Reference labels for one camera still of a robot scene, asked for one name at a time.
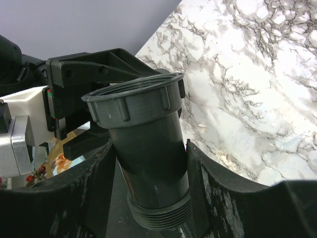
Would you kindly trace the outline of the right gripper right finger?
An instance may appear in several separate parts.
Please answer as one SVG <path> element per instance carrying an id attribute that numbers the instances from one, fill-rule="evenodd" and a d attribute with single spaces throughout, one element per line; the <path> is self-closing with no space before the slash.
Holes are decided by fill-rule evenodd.
<path id="1" fill-rule="evenodd" d="M 316 181 L 256 183 L 215 162 L 191 141 L 186 155 L 196 237 L 316 237 Z"/>

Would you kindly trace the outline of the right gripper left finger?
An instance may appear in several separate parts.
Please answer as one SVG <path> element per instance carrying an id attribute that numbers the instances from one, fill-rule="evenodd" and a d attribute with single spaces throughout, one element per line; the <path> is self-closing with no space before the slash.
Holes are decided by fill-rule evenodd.
<path id="1" fill-rule="evenodd" d="M 2 238 L 106 237 L 115 152 L 111 142 L 89 159 L 32 187 L 1 190 Z"/>

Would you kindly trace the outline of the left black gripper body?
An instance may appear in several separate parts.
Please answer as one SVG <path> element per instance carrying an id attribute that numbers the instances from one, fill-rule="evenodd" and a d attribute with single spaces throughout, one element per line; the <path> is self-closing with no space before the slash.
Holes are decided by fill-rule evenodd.
<path id="1" fill-rule="evenodd" d="M 65 118 L 57 118 L 57 116 L 61 113 L 61 108 L 59 108 L 61 101 L 56 97 L 54 94 L 55 90 L 53 89 L 53 60 L 55 60 L 55 58 L 50 58 L 45 64 L 48 84 L 42 90 L 45 116 L 48 131 L 53 132 L 55 138 L 57 139 L 65 139 L 67 137 L 66 120 Z"/>

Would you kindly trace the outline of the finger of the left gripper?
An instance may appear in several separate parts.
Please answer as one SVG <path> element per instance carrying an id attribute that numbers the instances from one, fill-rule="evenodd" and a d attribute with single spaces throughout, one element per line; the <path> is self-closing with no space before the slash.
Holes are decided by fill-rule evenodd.
<path id="1" fill-rule="evenodd" d="M 90 128 L 63 145 L 66 159 L 76 159 L 108 143 L 109 132 L 90 121 Z"/>
<path id="2" fill-rule="evenodd" d="M 47 73 L 49 83 L 60 87 L 120 83 L 161 74 L 122 48 L 50 58 Z"/>

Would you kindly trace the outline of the grey T pipe fitting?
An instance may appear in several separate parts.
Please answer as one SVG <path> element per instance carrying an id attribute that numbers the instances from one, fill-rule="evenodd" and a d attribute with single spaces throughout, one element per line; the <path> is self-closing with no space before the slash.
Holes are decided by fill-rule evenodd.
<path id="1" fill-rule="evenodd" d="M 173 229 L 192 215 L 179 112 L 181 72 L 141 77 L 82 97 L 93 121 L 108 130 L 128 187 L 135 221 L 153 231 Z"/>

